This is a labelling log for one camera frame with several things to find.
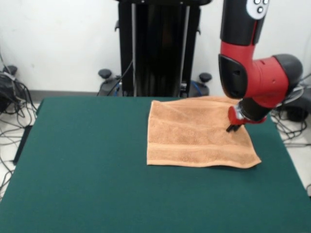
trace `robot button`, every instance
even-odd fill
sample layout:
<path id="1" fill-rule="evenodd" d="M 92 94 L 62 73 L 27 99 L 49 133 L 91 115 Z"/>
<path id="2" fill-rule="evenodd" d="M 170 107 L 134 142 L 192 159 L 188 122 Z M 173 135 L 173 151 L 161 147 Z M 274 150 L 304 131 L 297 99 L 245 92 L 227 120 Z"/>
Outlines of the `robot button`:
<path id="1" fill-rule="evenodd" d="M 258 13 L 262 13 L 262 12 L 263 12 L 263 8 L 262 8 L 261 6 L 258 7 L 257 12 L 258 12 Z"/>

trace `towel fold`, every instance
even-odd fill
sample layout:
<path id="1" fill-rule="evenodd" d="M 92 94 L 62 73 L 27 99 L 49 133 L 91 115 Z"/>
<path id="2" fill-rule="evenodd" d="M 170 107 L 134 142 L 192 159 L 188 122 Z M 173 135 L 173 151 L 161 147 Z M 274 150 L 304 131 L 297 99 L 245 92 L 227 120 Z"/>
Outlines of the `towel fold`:
<path id="1" fill-rule="evenodd" d="M 261 163 L 244 126 L 226 132 L 228 109 L 236 103 L 227 97 L 153 101 L 147 164 L 250 168 Z"/>

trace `white tiled floor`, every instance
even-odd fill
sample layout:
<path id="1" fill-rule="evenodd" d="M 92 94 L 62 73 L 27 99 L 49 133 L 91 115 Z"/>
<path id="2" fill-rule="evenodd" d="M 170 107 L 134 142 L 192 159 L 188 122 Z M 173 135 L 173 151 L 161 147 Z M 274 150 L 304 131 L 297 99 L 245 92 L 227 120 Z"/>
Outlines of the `white tiled floor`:
<path id="1" fill-rule="evenodd" d="M 8 121 L 13 124 L 18 124 L 16 120 L 16 116 L 10 116 L 10 115 L 1 115 L 1 120 Z M 20 121 L 22 124 L 27 125 L 30 122 L 30 118 L 27 117 L 26 119 L 21 119 Z M 309 125 L 311 126 L 311 117 L 308 119 Z M 299 129 L 300 124 L 293 123 L 293 122 L 285 122 L 285 124 L 288 127 L 291 127 L 292 129 Z M 2 131 L 15 129 L 16 127 L 12 125 L 8 125 L 6 123 L 0 122 L 0 128 Z M 18 130 L 16 132 L 9 132 L 6 135 L 9 136 L 22 136 L 23 130 Z M 13 140 L 19 141 L 20 138 L 12 138 Z M 311 143 L 311 127 L 308 127 L 304 133 L 298 137 L 297 139 L 293 140 L 295 143 Z M 0 155 L 3 161 L 11 161 L 14 159 L 17 147 L 19 145 L 19 142 L 17 144 L 12 144 L 8 146 L 3 146 L 2 144 L 11 143 L 10 140 L 0 137 Z M 303 183 L 303 186 L 307 188 L 309 185 L 311 185 L 311 147 L 305 147 L 305 148 L 289 148 L 288 152 L 294 162 L 294 165 L 296 167 L 296 170 L 299 174 L 299 177 Z M 12 162 L 6 162 L 5 163 L 11 170 L 15 169 L 15 166 Z M 0 186 L 2 183 L 2 180 L 4 178 L 4 175 L 7 173 L 6 168 L 3 166 L 3 164 L 0 164 Z M 0 196 L 3 197 L 6 187 L 1 191 Z"/>

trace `green felt surface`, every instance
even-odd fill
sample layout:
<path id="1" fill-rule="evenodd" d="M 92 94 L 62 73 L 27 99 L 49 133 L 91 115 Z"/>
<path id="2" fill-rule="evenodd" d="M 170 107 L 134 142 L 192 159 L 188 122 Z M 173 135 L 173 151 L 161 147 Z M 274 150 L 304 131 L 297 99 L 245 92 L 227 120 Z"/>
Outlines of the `green felt surface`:
<path id="1" fill-rule="evenodd" d="M 254 168 L 146 166 L 151 100 L 44 100 L 0 232 L 311 232 L 310 200 L 270 120 L 247 126 Z"/>

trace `black stand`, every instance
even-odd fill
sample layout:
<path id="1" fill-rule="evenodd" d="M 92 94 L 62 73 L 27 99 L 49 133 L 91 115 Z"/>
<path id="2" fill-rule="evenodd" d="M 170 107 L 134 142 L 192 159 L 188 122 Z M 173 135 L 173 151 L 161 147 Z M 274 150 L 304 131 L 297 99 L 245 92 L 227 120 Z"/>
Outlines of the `black stand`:
<path id="1" fill-rule="evenodd" d="M 200 5 L 211 0 L 119 0 L 121 71 L 126 96 L 189 94 Z"/>

